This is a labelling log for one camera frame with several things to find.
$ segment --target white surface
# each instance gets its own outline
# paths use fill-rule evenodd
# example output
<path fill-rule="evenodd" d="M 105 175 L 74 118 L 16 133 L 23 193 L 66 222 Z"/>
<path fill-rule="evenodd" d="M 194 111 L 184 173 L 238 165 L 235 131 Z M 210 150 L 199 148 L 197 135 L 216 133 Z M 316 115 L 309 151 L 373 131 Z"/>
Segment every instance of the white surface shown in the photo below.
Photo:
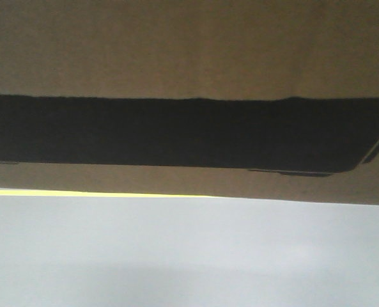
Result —
<path fill-rule="evenodd" d="M 0 196 L 0 306 L 379 307 L 379 206 Z"/>

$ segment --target brown cardboard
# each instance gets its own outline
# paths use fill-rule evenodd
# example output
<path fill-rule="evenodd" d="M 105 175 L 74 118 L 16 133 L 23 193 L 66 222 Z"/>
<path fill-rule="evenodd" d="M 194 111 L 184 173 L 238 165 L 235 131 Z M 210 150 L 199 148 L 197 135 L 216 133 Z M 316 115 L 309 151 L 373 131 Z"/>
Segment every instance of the brown cardboard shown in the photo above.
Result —
<path fill-rule="evenodd" d="M 0 0 L 0 93 L 379 97 L 379 1 Z M 0 165 L 0 187 L 379 204 L 379 155 L 328 178 Z"/>

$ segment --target cardboard surface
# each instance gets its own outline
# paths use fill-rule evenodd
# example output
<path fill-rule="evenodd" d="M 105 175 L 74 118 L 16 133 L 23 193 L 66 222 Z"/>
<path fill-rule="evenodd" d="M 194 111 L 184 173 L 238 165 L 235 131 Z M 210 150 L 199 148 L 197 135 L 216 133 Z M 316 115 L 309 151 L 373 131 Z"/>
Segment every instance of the cardboard surface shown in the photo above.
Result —
<path fill-rule="evenodd" d="M 0 0 L 0 93 L 379 97 L 379 0 Z"/>
<path fill-rule="evenodd" d="M 379 0 L 0 0 L 0 94 L 379 97 Z M 328 178 L 0 164 L 0 187 L 379 204 L 379 155 Z"/>

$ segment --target black strip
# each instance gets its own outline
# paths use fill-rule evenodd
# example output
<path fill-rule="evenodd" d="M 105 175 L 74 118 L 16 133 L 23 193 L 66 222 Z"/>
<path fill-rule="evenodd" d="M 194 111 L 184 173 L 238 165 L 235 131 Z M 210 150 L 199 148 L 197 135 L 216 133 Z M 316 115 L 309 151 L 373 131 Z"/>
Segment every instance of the black strip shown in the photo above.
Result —
<path fill-rule="evenodd" d="M 379 139 L 379 98 L 278 101 L 0 95 L 0 161 L 339 173 Z"/>

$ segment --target yellow strip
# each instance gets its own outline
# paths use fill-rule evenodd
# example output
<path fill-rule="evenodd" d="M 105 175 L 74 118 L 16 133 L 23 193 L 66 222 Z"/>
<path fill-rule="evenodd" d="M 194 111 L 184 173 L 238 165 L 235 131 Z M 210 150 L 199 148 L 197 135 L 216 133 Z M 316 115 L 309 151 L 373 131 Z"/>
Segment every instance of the yellow strip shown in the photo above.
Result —
<path fill-rule="evenodd" d="M 135 194 L 135 193 L 91 193 L 72 191 L 43 191 L 43 190 L 0 190 L 0 196 L 88 196 L 88 197 L 133 197 L 133 198 L 176 198 L 176 197 L 201 197 L 209 198 L 213 196 L 195 195 L 169 195 L 169 194 Z"/>

